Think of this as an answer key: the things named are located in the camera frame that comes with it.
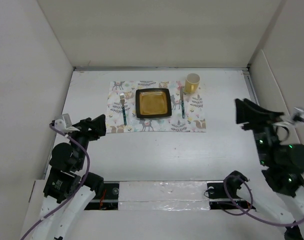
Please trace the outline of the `floral animal print cloth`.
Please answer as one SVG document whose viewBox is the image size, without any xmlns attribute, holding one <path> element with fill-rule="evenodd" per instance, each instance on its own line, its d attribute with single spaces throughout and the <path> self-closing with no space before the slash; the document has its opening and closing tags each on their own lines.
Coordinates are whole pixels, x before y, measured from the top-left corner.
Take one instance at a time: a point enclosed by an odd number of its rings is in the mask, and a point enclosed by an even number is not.
<svg viewBox="0 0 304 240">
<path fill-rule="evenodd" d="M 181 81 L 112 81 L 106 107 L 109 134 L 205 132 L 203 99 Z"/>
</svg>

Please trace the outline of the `square yellow black plate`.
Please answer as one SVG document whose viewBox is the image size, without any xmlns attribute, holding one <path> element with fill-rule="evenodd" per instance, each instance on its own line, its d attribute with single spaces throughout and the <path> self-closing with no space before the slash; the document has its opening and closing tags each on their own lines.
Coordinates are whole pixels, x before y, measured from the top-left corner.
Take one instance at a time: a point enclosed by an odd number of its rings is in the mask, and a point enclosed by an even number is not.
<svg viewBox="0 0 304 240">
<path fill-rule="evenodd" d="M 159 119 L 172 116 L 172 102 L 167 88 L 144 88 L 135 92 L 138 119 Z"/>
</svg>

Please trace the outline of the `knife with teal handle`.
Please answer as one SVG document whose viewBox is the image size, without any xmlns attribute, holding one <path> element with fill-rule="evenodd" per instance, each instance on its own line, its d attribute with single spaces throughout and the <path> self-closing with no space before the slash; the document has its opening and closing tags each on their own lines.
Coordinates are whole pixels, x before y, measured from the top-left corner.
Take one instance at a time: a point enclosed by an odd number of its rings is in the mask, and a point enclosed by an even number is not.
<svg viewBox="0 0 304 240">
<path fill-rule="evenodd" d="M 184 103 L 184 92 L 183 86 L 180 87 L 180 104 L 181 104 L 181 115 L 185 119 L 185 103 Z"/>
</svg>

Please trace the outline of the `fork with teal handle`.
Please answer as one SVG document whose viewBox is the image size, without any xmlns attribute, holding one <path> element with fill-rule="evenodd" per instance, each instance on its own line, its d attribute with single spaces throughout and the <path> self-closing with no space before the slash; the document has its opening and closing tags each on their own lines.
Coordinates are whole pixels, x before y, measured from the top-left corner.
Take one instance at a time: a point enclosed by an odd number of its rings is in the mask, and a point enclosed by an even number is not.
<svg viewBox="0 0 304 240">
<path fill-rule="evenodd" d="M 125 94 L 121 92 L 119 94 L 121 108 L 122 108 L 122 116 L 123 116 L 123 123 L 126 126 L 127 125 L 127 118 L 126 118 L 126 108 L 125 108 Z"/>
</svg>

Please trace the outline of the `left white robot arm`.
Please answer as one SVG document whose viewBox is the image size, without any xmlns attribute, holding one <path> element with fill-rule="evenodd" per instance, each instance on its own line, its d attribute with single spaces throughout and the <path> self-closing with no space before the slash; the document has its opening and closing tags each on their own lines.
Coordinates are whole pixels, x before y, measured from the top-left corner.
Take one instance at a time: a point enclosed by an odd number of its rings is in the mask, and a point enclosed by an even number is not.
<svg viewBox="0 0 304 240">
<path fill-rule="evenodd" d="M 40 224 L 33 240 L 65 240 L 79 214 L 104 191 L 103 177 L 90 172 L 89 143 L 106 134 L 106 116 L 90 117 L 73 124 L 68 114 L 49 127 L 68 141 L 53 147 L 50 172 L 43 189 Z"/>
</svg>

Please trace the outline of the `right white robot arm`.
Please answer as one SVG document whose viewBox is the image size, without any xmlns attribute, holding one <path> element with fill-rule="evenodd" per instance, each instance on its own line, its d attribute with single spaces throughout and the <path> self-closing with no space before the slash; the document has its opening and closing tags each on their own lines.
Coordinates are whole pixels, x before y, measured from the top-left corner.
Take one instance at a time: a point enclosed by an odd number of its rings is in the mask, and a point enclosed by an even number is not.
<svg viewBox="0 0 304 240">
<path fill-rule="evenodd" d="M 304 145 L 283 144 L 278 130 L 304 123 L 304 109 L 296 107 L 290 117 L 264 109 L 249 99 L 235 99 L 236 124 L 252 131 L 261 171 L 267 185 L 286 209 L 254 191 L 248 178 L 233 171 L 223 180 L 223 191 L 241 215 L 277 227 L 286 240 L 304 240 Z"/>
</svg>

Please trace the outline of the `yellow mug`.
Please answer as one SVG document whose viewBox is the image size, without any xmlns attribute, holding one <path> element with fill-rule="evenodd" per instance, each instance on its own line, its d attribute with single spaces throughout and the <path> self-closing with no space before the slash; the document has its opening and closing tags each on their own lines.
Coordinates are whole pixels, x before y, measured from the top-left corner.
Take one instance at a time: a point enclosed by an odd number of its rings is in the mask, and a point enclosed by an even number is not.
<svg viewBox="0 0 304 240">
<path fill-rule="evenodd" d="M 197 91 L 200 84 L 200 76 L 196 73 L 189 73 L 185 78 L 184 92 L 193 94 Z"/>
</svg>

